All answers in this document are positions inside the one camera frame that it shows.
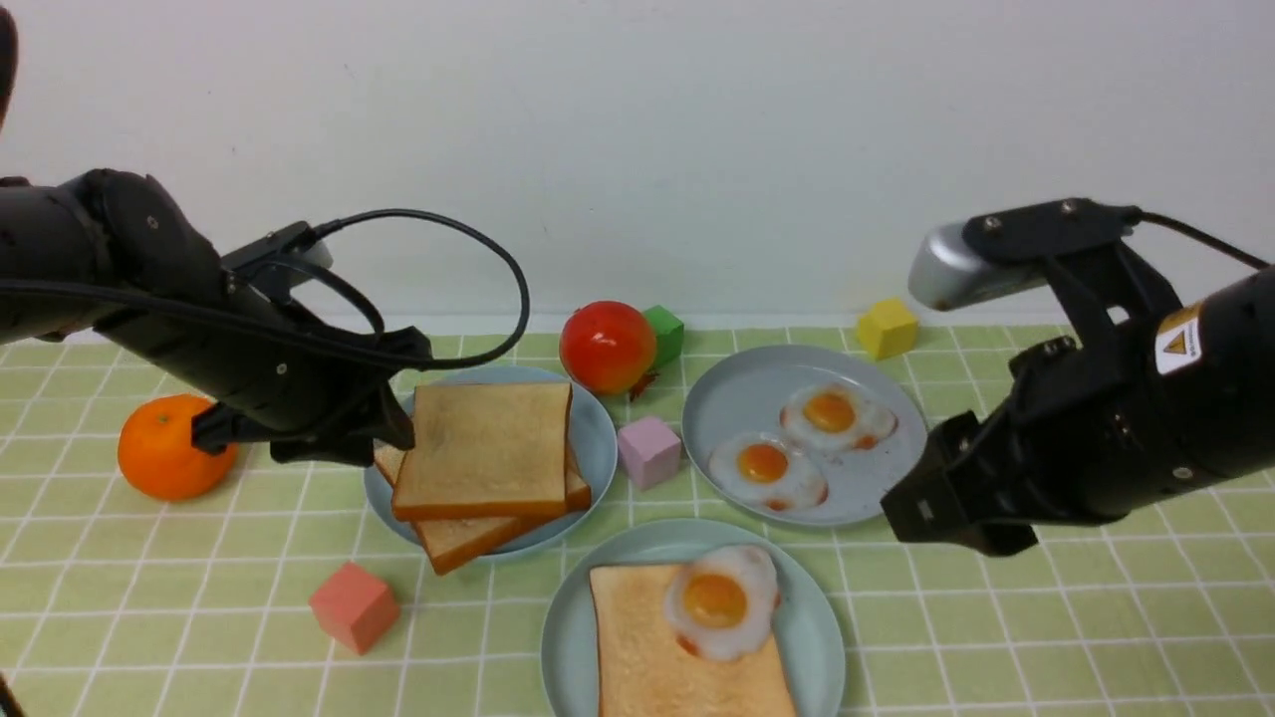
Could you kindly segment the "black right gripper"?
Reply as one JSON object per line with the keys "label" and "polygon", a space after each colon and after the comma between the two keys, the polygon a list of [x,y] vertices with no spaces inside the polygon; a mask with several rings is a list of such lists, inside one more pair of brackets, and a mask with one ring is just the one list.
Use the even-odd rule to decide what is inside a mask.
{"label": "black right gripper", "polygon": [[927,453],[881,499],[892,535],[984,558],[1039,543],[1034,526],[1108,526],[1211,481],[1191,436],[1201,402],[1170,387],[1198,367],[1198,325],[1184,323],[1184,358],[1160,358],[1179,299],[1119,245],[1046,265],[1074,337],[1047,339],[1009,362],[1010,394],[987,418],[972,412],[929,431]]}

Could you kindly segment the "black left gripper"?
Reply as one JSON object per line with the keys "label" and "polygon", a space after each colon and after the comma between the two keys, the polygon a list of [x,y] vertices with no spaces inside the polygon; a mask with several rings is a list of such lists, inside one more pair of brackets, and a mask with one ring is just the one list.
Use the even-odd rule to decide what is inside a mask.
{"label": "black left gripper", "polygon": [[388,384],[388,367],[283,344],[280,336],[300,330],[306,313],[277,306],[232,274],[215,287],[222,310],[263,324],[264,333],[142,309],[120,313],[124,350],[213,399],[191,418],[195,449],[219,455],[270,443],[269,455],[280,464],[368,467],[379,447],[414,448],[413,422]]}

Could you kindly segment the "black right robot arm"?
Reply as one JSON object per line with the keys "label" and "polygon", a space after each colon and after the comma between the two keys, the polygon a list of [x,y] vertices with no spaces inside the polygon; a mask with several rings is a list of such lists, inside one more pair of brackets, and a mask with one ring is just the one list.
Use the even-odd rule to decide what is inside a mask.
{"label": "black right robot arm", "polygon": [[1072,324],[1009,362],[986,417],[946,418],[881,501],[901,542],[988,558],[1039,526],[1112,526],[1272,466],[1272,270],[1191,306],[1122,244],[1051,259]]}

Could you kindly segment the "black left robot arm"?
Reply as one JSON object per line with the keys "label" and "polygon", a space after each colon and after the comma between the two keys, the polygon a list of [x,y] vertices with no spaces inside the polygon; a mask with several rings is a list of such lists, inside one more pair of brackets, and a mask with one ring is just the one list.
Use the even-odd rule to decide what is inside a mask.
{"label": "black left robot arm", "polygon": [[301,225],[222,256],[154,177],[93,168],[57,186],[3,181],[3,341],[93,330],[209,395],[187,440],[209,455],[265,443],[279,463],[368,466],[408,449],[391,378],[427,356],[418,330],[337,330],[292,291],[354,299]]}

